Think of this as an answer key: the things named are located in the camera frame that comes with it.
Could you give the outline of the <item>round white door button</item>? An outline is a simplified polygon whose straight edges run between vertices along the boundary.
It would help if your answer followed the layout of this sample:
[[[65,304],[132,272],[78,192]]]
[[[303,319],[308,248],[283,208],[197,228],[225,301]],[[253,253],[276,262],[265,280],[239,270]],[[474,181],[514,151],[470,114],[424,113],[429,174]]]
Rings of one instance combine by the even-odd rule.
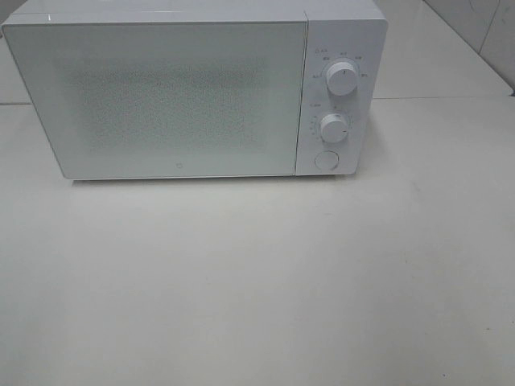
[[[320,170],[335,170],[339,165],[339,155],[330,150],[320,152],[315,157],[315,165]]]

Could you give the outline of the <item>white microwave knob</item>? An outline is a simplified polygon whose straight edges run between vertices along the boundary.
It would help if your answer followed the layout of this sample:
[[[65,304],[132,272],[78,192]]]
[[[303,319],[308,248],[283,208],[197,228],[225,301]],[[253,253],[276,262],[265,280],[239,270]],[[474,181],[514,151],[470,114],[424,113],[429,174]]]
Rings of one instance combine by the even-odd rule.
[[[344,97],[357,88],[359,69],[353,61],[343,58],[328,66],[325,80],[332,95]]]
[[[330,144],[342,142],[348,136],[349,129],[349,119],[344,114],[329,113],[319,122],[320,137]]]

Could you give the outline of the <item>white microwave door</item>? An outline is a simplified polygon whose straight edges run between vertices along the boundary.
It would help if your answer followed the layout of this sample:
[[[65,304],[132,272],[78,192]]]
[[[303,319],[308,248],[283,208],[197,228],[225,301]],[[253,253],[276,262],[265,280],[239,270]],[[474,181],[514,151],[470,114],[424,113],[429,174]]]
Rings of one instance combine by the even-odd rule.
[[[291,175],[305,23],[4,29],[67,179]]]

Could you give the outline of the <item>white microwave oven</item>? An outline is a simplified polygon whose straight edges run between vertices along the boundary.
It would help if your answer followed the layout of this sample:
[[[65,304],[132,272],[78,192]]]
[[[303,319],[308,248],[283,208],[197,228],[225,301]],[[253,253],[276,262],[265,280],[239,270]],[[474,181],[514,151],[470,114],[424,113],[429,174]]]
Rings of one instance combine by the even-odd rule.
[[[2,33],[71,180],[351,175],[372,1],[28,1]]]

